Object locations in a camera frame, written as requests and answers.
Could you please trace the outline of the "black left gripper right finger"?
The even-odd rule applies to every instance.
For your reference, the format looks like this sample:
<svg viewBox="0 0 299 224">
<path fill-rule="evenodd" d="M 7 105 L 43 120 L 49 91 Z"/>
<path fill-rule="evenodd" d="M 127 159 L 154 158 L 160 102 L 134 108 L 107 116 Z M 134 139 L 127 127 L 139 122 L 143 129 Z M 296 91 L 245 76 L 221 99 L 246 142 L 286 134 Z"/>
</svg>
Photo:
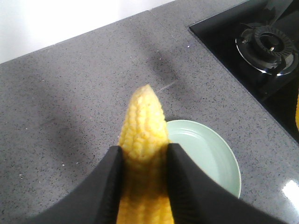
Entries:
<svg viewBox="0 0 299 224">
<path fill-rule="evenodd" d="M 167 149 L 167 190 L 177 224 L 297 224 L 299 208 L 285 186 L 295 168 L 271 166 L 245 176 L 245 192 L 233 195 L 207 175 L 178 143 Z"/>
</svg>

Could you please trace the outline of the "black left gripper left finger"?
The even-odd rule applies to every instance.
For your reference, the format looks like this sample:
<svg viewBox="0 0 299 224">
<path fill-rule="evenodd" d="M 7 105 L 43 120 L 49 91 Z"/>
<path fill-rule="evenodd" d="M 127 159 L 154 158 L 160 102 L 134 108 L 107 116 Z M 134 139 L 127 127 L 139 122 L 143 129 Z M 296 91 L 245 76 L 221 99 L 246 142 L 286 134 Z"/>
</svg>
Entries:
<svg viewBox="0 0 299 224">
<path fill-rule="evenodd" d="M 114 224 L 121 197 L 123 158 L 112 146 L 96 168 L 58 203 L 28 219 L 29 224 Z"/>
</svg>

